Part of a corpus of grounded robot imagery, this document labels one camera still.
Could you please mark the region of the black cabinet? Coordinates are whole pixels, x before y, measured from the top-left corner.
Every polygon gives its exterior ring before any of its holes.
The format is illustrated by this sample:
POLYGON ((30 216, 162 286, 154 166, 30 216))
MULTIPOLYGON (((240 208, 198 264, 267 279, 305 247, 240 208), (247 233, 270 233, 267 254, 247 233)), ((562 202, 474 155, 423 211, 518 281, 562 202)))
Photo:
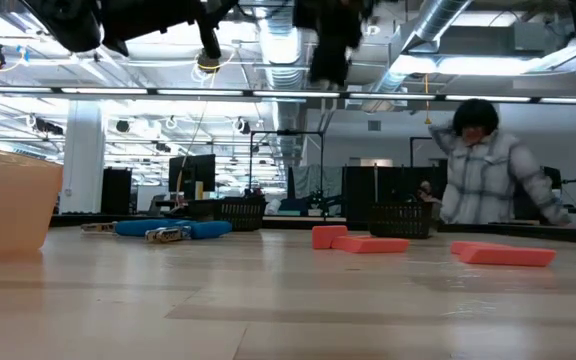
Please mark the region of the black cabinet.
POLYGON ((132 171, 130 169, 106 168, 103 172, 101 213, 106 215, 128 215, 132 171))

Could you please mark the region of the white column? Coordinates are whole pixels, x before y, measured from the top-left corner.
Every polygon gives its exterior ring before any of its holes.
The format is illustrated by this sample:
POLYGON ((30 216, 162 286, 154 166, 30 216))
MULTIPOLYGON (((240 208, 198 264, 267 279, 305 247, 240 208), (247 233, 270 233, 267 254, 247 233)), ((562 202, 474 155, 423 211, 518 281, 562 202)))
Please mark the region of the white column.
POLYGON ((70 101, 65 132, 61 213, 98 213, 107 121, 99 102, 70 101))

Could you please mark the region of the translucent orange plastic bin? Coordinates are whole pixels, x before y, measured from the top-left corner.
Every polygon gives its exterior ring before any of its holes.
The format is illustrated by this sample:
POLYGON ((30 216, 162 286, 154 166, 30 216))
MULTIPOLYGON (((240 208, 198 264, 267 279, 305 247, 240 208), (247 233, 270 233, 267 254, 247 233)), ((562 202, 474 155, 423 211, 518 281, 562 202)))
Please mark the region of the translucent orange plastic bin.
POLYGON ((62 177, 59 164, 0 150, 0 256, 43 246, 62 177))

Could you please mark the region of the black plastic mesh basket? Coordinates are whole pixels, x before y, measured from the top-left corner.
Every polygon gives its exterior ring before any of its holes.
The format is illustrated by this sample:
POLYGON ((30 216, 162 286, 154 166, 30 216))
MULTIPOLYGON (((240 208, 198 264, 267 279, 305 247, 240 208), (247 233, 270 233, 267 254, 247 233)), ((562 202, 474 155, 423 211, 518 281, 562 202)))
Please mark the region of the black plastic mesh basket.
POLYGON ((256 231, 262 227, 266 204, 263 197, 193 200, 187 215, 198 221, 227 221, 235 232, 256 231))
POLYGON ((375 237, 426 239, 431 221, 431 203, 375 203, 370 210, 368 229, 375 237))

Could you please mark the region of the person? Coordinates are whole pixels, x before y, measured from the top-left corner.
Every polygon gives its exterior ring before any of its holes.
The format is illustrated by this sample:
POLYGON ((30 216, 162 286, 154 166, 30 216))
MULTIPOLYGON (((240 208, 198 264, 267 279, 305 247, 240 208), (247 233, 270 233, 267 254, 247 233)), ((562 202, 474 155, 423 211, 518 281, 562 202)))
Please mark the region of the person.
POLYGON ((427 180, 420 183, 417 198, 426 203, 441 204, 441 200, 433 195, 431 183, 427 180))
POLYGON ((533 153, 519 138, 499 129, 491 102, 468 99, 450 121, 431 125, 429 133, 447 155, 447 184, 439 212, 443 223, 510 222, 518 186, 548 223, 571 223, 533 153))

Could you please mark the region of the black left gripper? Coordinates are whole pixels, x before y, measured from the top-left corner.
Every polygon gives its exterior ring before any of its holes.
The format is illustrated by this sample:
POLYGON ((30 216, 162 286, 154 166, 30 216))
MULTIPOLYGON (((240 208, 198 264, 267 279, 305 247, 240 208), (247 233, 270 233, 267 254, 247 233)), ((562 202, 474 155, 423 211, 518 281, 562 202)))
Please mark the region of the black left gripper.
POLYGON ((350 62, 348 48, 356 49, 362 39, 362 23, 369 18, 369 0, 294 0, 293 26, 317 33, 320 40, 336 41, 330 52, 330 75, 326 48, 314 48, 309 82, 343 86, 350 62))

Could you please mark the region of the black computer monitor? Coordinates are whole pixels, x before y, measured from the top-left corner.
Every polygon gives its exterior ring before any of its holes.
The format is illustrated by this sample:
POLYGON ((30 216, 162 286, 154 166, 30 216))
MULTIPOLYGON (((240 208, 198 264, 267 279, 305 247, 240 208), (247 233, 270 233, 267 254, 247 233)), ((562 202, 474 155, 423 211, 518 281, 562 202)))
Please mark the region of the black computer monitor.
POLYGON ((215 190, 216 156, 214 154, 179 156, 169 159, 168 189, 183 192, 186 199, 195 199, 196 183, 203 184, 203 192, 215 190))

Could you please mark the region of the black partition panel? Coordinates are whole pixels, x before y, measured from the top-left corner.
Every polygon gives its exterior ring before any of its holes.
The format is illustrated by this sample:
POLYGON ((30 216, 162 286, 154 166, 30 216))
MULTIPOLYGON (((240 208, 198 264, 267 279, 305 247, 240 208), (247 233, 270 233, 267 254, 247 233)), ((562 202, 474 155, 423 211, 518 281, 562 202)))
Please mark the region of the black partition panel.
POLYGON ((423 182, 442 199, 447 184, 447 166, 345 167, 342 176, 342 214, 350 223, 366 223, 373 203, 418 200, 423 182))

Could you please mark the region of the orange eraser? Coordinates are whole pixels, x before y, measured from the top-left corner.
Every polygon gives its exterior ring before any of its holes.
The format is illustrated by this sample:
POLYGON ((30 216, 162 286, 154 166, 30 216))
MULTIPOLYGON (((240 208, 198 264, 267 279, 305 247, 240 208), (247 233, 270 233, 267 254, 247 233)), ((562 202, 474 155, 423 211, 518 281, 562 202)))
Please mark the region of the orange eraser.
POLYGON ((556 255, 550 249, 470 246, 460 252, 459 260, 473 265, 546 267, 556 255))
POLYGON ((403 253, 410 245, 407 239, 367 236, 340 236, 332 241, 332 248, 355 254, 403 253))
POLYGON ((315 250, 330 249, 333 241, 340 236, 346 236, 345 225, 314 226, 312 228, 312 248, 315 250))

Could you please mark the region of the long light bar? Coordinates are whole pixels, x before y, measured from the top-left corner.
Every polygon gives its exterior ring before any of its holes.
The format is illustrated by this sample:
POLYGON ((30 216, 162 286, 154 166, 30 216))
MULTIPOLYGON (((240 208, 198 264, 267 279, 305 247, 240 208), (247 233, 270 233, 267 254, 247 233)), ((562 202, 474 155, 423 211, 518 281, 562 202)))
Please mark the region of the long light bar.
POLYGON ((423 101, 423 102, 459 102, 467 100, 467 95, 426 94, 426 93, 369 93, 349 91, 302 91, 302 90, 249 90, 249 89, 212 89, 212 88, 117 88, 117 87, 42 87, 42 86, 1 86, 0 94, 30 97, 99 97, 102 99, 128 98, 141 100, 185 99, 199 101, 220 101, 226 98, 261 98, 272 101, 297 99, 325 100, 377 100, 377 101, 423 101))

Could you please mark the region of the grey cover sheet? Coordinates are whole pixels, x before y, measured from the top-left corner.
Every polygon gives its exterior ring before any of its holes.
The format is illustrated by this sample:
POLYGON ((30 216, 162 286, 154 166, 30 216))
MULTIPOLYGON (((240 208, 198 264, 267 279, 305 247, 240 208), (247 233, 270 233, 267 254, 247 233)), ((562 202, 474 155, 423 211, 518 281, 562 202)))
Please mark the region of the grey cover sheet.
POLYGON ((342 205, 334 204, 333 201, 342 197, 342 167, 321 167, 319 164, 291 167, 288 179, 288 189, 296 199, 305 199, 322 190, 324 198, 328 201, 329 213, 333 216, 341 213, 342 205))

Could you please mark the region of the silver ventilation duct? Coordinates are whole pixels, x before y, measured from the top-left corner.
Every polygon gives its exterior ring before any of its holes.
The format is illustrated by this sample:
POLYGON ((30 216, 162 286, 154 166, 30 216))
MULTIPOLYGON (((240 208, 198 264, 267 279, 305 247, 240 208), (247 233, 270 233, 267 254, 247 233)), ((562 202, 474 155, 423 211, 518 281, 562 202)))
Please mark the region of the silver ventilation duct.
MULTIPOLYGON (((253 14, 262 18, 258 22, 259 41, 262 61, 266 68, 265 74, 270 90, 298 90, 304 77, 302 68, 302 39, 299 30, 293 26, 293 10, 287 1, 284 7, 258 7, 253 14)), ((297 130, 299 125, 300 103, 291 101, 275 101, 272 104, 272 119, 274 129, 297 130)), ((298 136, 278 136, 277 143, 282 156, 294 158, 301 155, 300 138, 298 136)))
POLYGON ((424 0, 417 16, 397 25, 387 44, 387 65, 374 82, 362 87, 372 93, 394 93, 412 74, 432 73, 441 37, 473 0, 424 0))

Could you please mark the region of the black stand frame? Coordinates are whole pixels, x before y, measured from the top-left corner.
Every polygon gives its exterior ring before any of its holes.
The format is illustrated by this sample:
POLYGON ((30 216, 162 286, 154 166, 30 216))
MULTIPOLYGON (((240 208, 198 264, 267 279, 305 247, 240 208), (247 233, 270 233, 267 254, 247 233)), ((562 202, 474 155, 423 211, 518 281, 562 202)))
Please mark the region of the black stand frame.
MULTIPOLYGON (((297 129, 283 129, 283 130, 252 130, 249 134, 249 144, 248 144, 248 186, 249 191, 253 190, 253 157, 255 155, 254 148, 259 146, 261 143, 265 142, 265 138, 268 135, 275 135, 276 137, 303 137, 309 138, 311 135, 317 136, 319 138, 320 147, 320 160, 323 160, 325 142, 325 133, 322 131, 302 131, 297 129)), ((288 165, 288 175, 286 180, 286 193, 288 198, 297 198, 296 190, 294 188, 294 172, 291 170, 292 165, 288 165)))

